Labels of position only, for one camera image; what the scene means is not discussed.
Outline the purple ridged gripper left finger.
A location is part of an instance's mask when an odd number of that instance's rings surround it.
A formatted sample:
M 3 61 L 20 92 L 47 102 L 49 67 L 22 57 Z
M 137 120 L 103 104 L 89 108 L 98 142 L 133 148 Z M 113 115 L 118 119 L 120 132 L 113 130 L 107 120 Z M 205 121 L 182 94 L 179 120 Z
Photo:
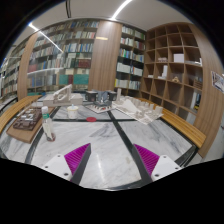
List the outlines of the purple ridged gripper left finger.
M 42 166 L 42 169 L 78 185 L 90 155 L 91 144 L 87 143 L 66 155 L 55 155 Z

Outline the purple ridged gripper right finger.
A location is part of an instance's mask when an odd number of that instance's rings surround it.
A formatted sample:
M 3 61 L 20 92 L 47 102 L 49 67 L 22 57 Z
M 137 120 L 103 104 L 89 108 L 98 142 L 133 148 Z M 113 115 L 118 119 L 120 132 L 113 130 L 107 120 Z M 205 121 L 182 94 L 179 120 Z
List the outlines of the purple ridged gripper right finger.
M 159 156 L 137 144 L 133 145 L 133 156 L 140 175 L 145 180 L 156 181 L 181 170 L 167 155 Z

